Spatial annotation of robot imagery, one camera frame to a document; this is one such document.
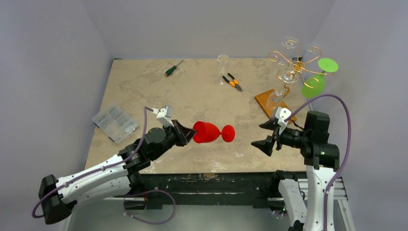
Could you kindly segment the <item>red plastic goblet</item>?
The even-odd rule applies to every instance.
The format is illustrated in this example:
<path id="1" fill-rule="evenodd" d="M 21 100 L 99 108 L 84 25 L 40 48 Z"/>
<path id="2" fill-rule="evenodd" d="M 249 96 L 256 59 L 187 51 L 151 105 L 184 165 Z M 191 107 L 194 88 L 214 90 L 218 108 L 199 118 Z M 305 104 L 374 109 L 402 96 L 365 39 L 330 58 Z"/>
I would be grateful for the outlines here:
<path id="1" fill-rule="evenodd" d="M 231 125 L 226 125 L 222 130 L 209 122 L 197 121 L 193 125 L 193 129 L 196 130 L 196 134 L 193 140 L 196 143 L 211 143 L 222 137 L 224 142 L 232 142 L 235 139 L 235 129 Z"/>

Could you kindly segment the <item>wooden rack base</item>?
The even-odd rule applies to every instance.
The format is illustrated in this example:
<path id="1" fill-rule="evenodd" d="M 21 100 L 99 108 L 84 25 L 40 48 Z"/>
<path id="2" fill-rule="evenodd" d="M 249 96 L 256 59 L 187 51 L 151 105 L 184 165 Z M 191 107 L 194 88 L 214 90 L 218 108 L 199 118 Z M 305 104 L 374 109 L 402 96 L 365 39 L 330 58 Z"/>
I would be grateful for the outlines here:
<path id="1" fill-rule="evenodd" d="M 290 90 L 283 89 L 281 91 L 270 89 L 261 94 L 255 96 L 255 101 L 258 103 L 262 111 L 268 118 L 272 117 L 272 113 L 275 109 L 280 107 L 286 107 L 286 103 L 283 99 L 288 95 Z"/>

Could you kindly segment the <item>clear champagne flute with label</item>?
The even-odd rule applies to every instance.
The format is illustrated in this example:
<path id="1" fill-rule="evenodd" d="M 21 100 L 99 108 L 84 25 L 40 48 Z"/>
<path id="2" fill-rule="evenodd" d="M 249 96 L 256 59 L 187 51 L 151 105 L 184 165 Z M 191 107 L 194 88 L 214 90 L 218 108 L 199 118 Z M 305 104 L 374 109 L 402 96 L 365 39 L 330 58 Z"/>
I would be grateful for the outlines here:
<path id="1" fill-rule="evenodd" d="M 283 85 L 277 90 L 274 90 L 267 99 L 266 107 L 271 111 L 275 110 L 281 105 L 283 98 L 290 91 L 290 88 L 287 85 L 295 83 L 298 80 L 295 71 L 287 68 L 279 70 L 277 72 L 277 77 L 283 82 Z"/>

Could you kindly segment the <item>gold wire glass rack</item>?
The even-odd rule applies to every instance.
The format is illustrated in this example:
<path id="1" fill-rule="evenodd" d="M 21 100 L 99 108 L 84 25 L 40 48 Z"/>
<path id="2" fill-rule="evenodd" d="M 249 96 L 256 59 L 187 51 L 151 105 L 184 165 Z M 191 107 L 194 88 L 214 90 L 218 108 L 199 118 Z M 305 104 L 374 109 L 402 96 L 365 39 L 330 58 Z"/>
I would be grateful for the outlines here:
<path id="1" fill-rule="evenodd" d="M 318 61 L 319 59 L 323 58 L 322 56 L 317 61 L 314 61 L 310 63 L 309 65 L 306 65 L 304 63 L 303 57 L 301 56 L 302 54 L 301 45 L 300 45 L 300 55 L 297 61 L 291 62 L 287 60 L 285 56 L 283 55 L 283 52 L 271 51 L 268 53 L 268 59 L 274 63 L 277 63 L 278 65 L 283 66 L 283 69 L 287 68 L 289 70 L 294 70 L 296 73 L 296 76 L 298 77 L 298 80 L 300 80 L 300 82 L 302 83 L 302 86 L 305 83 L 305 81 L 309 79 L 311 76 L 321 72 L 321 69 L 318 66 Z"/>

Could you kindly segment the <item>green plastic goblet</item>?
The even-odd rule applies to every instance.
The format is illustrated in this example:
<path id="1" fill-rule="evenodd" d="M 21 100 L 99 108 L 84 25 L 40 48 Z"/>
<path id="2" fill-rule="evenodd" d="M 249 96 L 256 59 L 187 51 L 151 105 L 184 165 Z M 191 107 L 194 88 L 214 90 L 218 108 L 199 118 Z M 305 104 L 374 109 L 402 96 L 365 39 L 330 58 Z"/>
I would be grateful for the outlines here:
<path id="1" fill-rule="evenodd" d="M 334 73 L 339 69 L 337 62 L 330 58 L 319 59 L 318 66 L 321 69 L 321 72 L 311 76 L 302 86 L 301 93 L 307 99 L 322 94 L 326 85 L 324 74 Z"/>

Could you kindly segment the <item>clear round wine glass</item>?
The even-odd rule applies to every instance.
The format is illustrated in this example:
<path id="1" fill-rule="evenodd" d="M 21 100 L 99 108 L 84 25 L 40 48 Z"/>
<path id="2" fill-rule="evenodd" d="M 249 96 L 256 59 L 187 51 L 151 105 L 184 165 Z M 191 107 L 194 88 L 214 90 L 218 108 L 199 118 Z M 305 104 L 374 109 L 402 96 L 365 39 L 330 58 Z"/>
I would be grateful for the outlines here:
<path id="1" fill-rule="evenodd" d="M 284 49 L 283 55 L 291 62 L 297 61 L 300 55 L 300 44 L 298 39 L 291 36 L 283 38 L 282 46 Z"/>

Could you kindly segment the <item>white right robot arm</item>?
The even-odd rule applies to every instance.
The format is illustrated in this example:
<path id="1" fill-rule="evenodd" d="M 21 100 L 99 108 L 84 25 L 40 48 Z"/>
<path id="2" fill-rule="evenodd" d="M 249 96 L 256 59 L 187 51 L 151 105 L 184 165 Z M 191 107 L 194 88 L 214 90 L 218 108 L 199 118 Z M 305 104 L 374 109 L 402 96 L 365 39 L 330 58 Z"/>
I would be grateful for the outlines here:
<path id="1" fill-rule="evenodd" d="M 307 192 L 301 193 L 295 173 L 281 170 L 275 172 L 263 190 L 283 197 L 290 231 L 332 231 L 334 193 L 328 187 L 334 186 L 340 152 L 337 145 L 328 143 L 330 118 L 325 113 L 309 111 L 304 129 L 296 130 L 287 127 L 290 115 L 287 108 L 275 109 L 271 119 L 260 125 L 272 130 L 272 135 L 251 145 L 267 156 L 282 146 L 299 149 L 306 166 Z"/>

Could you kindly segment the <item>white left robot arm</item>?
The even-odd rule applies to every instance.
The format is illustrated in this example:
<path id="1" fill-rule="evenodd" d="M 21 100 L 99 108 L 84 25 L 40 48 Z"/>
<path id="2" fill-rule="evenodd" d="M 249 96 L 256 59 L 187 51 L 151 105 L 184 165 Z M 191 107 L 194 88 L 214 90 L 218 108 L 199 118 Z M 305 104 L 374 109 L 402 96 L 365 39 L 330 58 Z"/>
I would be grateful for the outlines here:
<path id="1" fill-rule="evenodd" d="M 39 202 L 32 211 L 33 218 L 43 218 L 51 225 L 68 218 L 75 205 L 86 193 L 105 183 L 125 191 L 132 197 L 143 192 L 143 183 L 137 179 L 140 170 L 150 166 L 173 146 L 187 145 L 197 130 L 172 120 L 169 127 L 152 128 L 139 139 L 104 162 L 67 177 L 45 176 L 40 183 Z"/>

